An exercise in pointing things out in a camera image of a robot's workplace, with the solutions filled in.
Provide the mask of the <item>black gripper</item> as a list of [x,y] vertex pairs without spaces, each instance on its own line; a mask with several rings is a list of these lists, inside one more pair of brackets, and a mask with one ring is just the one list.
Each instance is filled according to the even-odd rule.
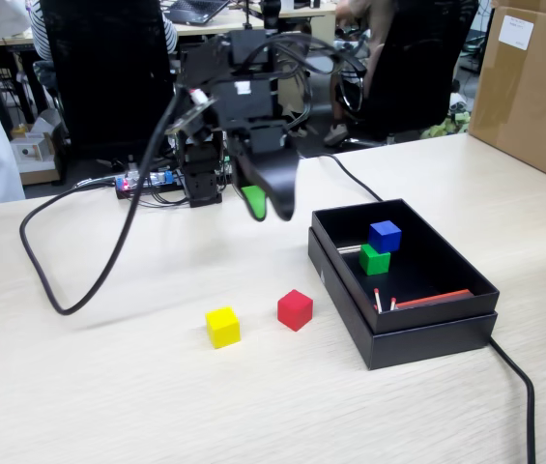
[[[251,217],[266,218],[269,198],[277,215],[289,221],[295,212],[298,151],[272,87],[268,79],[221,80],[212,86],[213,110],[225,133],[234,189]],[[252,155],[248,173],[246,154]]]

